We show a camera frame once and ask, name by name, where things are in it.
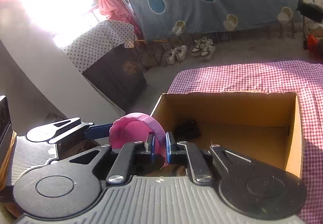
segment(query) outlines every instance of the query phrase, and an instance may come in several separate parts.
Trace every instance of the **gray ribbed plate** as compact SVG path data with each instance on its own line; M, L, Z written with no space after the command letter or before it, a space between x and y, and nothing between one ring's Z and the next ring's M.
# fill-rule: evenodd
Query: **gray ribbed plate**
M42 167L58 159L56 144L30 142L25 136L17 136L12 151L7 186L13 186L19 177L32 168Z
M127 185L108 188L95 207L69 220L41 221L24 216L17 223L304 224L297 216L275 221L246 217L226 206L211 187L197 186L188 177L133 177Z

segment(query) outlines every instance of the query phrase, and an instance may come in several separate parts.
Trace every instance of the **checkered tablecloth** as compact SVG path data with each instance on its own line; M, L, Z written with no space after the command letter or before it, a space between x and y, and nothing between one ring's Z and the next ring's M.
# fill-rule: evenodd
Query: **checkered tablecloth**
M168 93L296 92L302 113L303 180L307 201L300 217L323 223L323 65L302 61L215 66L180 72Z

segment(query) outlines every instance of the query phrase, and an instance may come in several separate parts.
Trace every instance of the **pair of shoes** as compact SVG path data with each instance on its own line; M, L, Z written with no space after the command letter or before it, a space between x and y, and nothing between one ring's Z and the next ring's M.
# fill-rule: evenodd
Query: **pair of shoes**
M175 49L172 49L166 56L167 63L169 65L172 65L175 63L175 60L181 62L185 59L187 55L187 46L182 45L182 46L177 46Z
M204 61L211 59L212 54L215 50L212 39L207 39L205 36L202 39L195 40L195 47L191 54L193 57L201 57Z

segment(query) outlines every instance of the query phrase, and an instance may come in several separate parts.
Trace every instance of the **pink plastic container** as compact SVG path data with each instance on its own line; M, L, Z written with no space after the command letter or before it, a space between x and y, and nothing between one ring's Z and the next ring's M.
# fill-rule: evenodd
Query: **pink plastic container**
M149 132L154 132L156 136L155 154L166 159L165 131L153 117L144 113L131 113L114 121L109 132L109 142L112 148L122 148L127 142L146 142Z

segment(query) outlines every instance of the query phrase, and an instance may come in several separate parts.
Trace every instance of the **concrete floor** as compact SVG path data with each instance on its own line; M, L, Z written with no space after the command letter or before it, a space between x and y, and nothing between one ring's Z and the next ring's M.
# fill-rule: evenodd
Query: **concrete floor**
M308 50L303 49L302 34L296 33L296 39L285 37L281 40L278 34L272 34L272 39L260 37L258 40L247 39L246 41L234 40L216 44L216 50L208 62L201 61L187 55L183 62L167 65L163 55L160 66L149 69L144 76L147 86L134 102L127 113L142 112L150 114L159 96L167 93L175 76L183 70L203 68L209 66L223 66L244 63L265 63L286 60L302 60L310 63L317 61L310 55Z

